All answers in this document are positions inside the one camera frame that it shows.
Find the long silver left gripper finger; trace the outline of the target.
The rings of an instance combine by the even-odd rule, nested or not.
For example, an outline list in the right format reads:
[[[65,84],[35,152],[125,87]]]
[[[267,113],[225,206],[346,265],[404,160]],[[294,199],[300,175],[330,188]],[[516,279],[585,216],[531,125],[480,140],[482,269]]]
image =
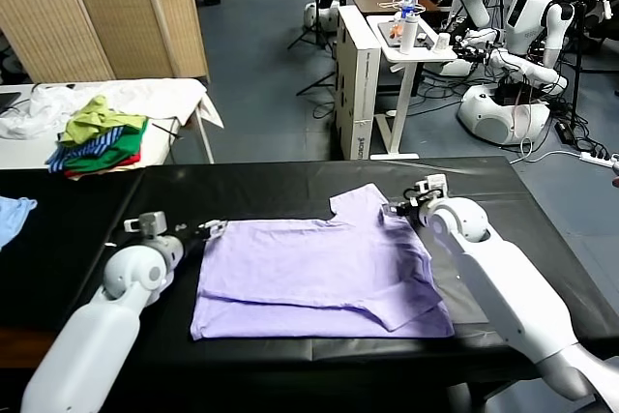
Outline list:
[[[227,224],[228,221],[224,220],[206,221],[197,226],[197,234],[201,238],[218,238],[225,232]]]

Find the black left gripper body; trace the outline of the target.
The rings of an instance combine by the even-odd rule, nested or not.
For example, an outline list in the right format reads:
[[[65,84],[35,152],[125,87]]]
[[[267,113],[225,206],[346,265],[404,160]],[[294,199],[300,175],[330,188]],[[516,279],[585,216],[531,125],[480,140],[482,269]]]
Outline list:
[[[203,253],[205,244],[210,239],[209,233],[193,233],[181,240],[183,245],[184,258],[189,258],[196,253]]]

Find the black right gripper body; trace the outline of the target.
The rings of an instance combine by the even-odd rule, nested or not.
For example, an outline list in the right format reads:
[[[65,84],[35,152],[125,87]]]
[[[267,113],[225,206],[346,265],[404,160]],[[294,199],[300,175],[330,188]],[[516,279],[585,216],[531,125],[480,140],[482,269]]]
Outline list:
[[[427,226],[427,202],[420,199],[403,200],[396,205],[396,213],[407,218],[411,223]]]

